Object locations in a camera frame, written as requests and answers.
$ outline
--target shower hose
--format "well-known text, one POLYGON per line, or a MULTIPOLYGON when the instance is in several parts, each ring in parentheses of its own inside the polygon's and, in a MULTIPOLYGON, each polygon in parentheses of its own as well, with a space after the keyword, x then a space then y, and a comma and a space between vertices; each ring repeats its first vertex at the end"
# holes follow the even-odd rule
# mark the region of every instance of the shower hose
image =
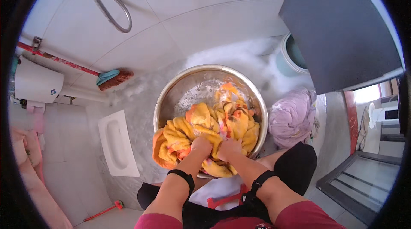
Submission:
POLYGON ((97 4, 97 6, 100 8, 101 12, 104 14, 104 16, 106 17, 106 19, 110 22, 110 24, 115 27, 118 31, 122 32, 122 33, 128 33, 131 30, 131 16, 130 16, 130 12, 128 11, 128 9, 126 8, 126 6, 124 5, 124 3, 121 0, 114 0, 118 5, 120 5, 120 7, 123 9, 124 13, 127 16, 127 20, 129 23, 128 28, 122 28, 116 21, 115 19, 111 16, 111 14, 109 13, 109 11, 106 9, 106 7, 104 6, 104 4, 101 2, 101 0, 94 0, 94 2, 97 4))

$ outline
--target door frame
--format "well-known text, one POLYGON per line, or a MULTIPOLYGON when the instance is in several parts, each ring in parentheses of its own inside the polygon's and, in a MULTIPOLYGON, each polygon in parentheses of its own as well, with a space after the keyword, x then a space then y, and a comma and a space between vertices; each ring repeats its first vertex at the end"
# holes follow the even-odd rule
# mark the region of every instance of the door frame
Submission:
POLYGON ((359 201, 349 197, 330 184, 336 177, 341 175, 342 172, 344 172, 351 164, 353 164, 358 157, 377 160, 398 166, 401 166, 402 160, 401 158, 356 150, 350 157, 344 160, 344 162, 342 162, 338 167, 332 170, 328 175, 318 180, 316 187, 328 197, 330 197, 333 201, 337 202, 340 206, 349 211, 352 215, 357 217, 361 222, 366 225, 370 225, 376 217, 377 212, 373 211, 367 206, 364 206, 359 201))

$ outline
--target metal basin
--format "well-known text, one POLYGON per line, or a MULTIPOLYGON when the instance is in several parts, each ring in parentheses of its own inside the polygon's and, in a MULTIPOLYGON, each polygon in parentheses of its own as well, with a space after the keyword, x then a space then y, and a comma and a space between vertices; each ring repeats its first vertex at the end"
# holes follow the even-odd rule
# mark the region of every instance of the metal basin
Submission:
MULTIPOLYGON (((223 84, 231 82, 243 94, 249 109, 255 110, 254 120, 260 124, 260 134, 254 149, 248 155, 254 159, 267 135, 268 113, 264 100, 255 85, 240 72, 222 65, 191 67, 175 76, 162 90, 154 109, 154 132, 163 128, 167 120, 185 116, 195 103, 215 104, 214 95, 223 84)), ((198 177, 216 178, 200 172, 198 177)))

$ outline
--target water heater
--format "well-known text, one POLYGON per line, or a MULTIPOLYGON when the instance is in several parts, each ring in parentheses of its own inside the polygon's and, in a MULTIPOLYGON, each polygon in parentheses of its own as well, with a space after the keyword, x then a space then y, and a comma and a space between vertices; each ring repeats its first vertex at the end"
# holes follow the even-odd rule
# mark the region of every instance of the water heater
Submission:
POLYGON ((20 56, 14 80, 17 99, 52 103, 61 91, 64 76, 20 56))

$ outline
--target gray door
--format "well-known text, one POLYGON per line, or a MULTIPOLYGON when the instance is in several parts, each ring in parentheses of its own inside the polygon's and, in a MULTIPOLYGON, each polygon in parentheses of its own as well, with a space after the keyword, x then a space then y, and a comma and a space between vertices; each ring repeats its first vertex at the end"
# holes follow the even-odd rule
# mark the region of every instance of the gray door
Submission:
POLYGON ((317 94, 402 66, 387 25, 370 0, 284 0, 280 17, 300 48, 317 94))

